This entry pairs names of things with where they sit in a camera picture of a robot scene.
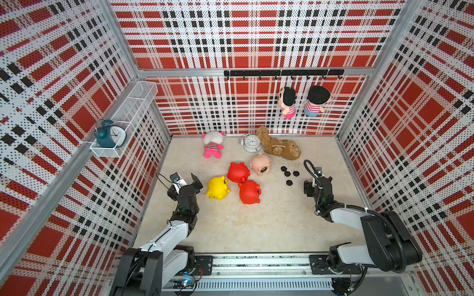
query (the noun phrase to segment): perforated wall panel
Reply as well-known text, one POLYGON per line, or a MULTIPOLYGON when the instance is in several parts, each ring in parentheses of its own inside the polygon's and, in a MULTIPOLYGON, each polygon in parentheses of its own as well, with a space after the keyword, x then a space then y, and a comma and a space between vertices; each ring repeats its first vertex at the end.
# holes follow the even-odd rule
POLYGON ((428 295, 474 294, 474 1, 421 1, 344 145, 424 252, 428 295))
POLYGON ((0 242, 130 81, 95 1, 0 2, 0 242))
POLYGON ((364 67, 405 1, 110 0, 143 69, 364 67))
POLYGON ((156 101, 166 125, 174 135, 202 134, 213 130, 226 134, 255 132, 267 126, 270 133, 335 135, 356 99, 365 76, 327 77, 325 80, 295 76, 231 78, 186 77, 149 78, 158 86, 156 101), (323 105, 325 113, 304 115, 303 109, 312 85, 331 91, 323 105), (296 91, 296 115, 285 119, 277 105, 280 88, 296 91))
POLYGON ((147 111, 123 157, 92 157, 0 295, 100 295, 134 240, 165 145, 147 111))

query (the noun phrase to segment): hanging plush doll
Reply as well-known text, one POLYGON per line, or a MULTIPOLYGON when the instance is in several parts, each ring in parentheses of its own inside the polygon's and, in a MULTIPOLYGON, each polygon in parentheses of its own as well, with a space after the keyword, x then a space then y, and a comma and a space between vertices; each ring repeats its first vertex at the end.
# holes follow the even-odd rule
POLYGON ((220 150, 224 149, 222 142, 224 141, 224 132, 210 132, 203 134, 202 138, 204 139, 204 157, 210 158, 211 155, 214 155, 215 158, 220 158, 220 150))
POLYGON ((287 86, 278 93, 278 106, 283 110, 286 119, 291 119, 296 114, 295 99, 295 90, 287 86))
POLYGON ((310 117, 316 117, 319 113, 324 113, 324 108, 321 106, 329 100, 331 93, 328 89, 313 85, 308 93, 308 102, 304 106, 304 114, 310 117))

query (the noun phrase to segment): stuffed toy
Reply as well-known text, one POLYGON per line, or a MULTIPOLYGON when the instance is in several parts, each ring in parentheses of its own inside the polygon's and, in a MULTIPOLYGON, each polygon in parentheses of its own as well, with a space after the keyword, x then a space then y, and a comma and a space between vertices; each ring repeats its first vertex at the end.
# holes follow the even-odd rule
POLYGON ((240 200, 246 204, 259 204, 260 203, 260 195, 262 194, 262 190, 260 189, 260 185, 255 183, 255 181, 248 180, 244 183, 239 183, 238 186, 240 187, 240 200))
POLYGON ((295 90, 287 86, 278 93, 278 106, 286 119, 291 119, 296 114, 295 99, 295 90))
POLYGON ((278 140, 277 138, 272 138, 268 134, 268 130, 265 126, 261 126, 257 129, 257 136, 262 142, 265 153, 281 156, 284 159, 288 159, 290 161, 298 159, 298 157, 301 155, 301 150, 296 145, 295 141, 278 140))
POLYGON ((304 106, 304 114, 310 117, 316 117, 319 113, 324 113, 324 108, 321 106, 329 100, 331 93, 328 89, 313 85, 308 93, 308 102, 304 106))
POLYGON ((224 149, 222 142, 224 141, 224 132, 210 132, 203 134, 204 139, 204 157, 210 158, 214 155, 215 158, 221 158, 220 150, 224 149))
POLYGON ((250 168, 257 173, 258 176, 262 176, 263 173, 269 173, 272 165, 272 159, 261 152, 250 162, 250 168))

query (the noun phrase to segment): plush doll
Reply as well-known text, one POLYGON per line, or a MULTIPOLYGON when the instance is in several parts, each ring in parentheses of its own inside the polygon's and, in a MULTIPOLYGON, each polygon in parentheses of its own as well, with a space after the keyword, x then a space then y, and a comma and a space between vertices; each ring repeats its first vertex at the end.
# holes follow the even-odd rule
POLYGON ((278 93, 278 106, 286 119, 291 119, 296 114, 295 99, 295 90, 287 86, 278 93))
POLYGON ((321 106, 329 100, 331 93, 328 89, 313 85, 308 93, 308 102, 304 106, 304 114, 310 117, 316 117, 319 113, 324 113, 324 108, 321 106))
POLYGON ((262 176, 263 173, 269 173, 272 165, 272 159, 261 152, 250 162, 250 168, 257 173, 258 176, 262 176))
POLYGON ((277 138, 272 138, 268 134, 268 130, 265 126, 261 126, 257 129, 257 136, 262 142, 265 153, 281 156, 284 159, 288 159, 289 161, 298 159, 298 157, 301 155, 301 150, 296 145, 295 141, 278 140, 277 138))
POLYGON ((202 138, 204 139, 204 157, 210 158, 211 155, 214 155, 216 158, 220 158, 220 150, 224 149, 222 142, 224 141, 224 132, 210 132, 203 134, 202 138))

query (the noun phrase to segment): brown plush squirrel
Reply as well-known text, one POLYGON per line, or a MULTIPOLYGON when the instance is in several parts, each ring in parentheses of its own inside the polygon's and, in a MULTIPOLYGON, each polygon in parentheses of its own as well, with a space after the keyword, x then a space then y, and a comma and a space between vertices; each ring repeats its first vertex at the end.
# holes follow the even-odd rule
POLYGON ((281 156, 289 161, 298 159, 301 155, 300 148, 293 140, 278 140, 277 138, 272 138, 268 134, 268 130, 265 126, 261 126, 257 129, 257 136, 262 142, 265 153, 281 156))

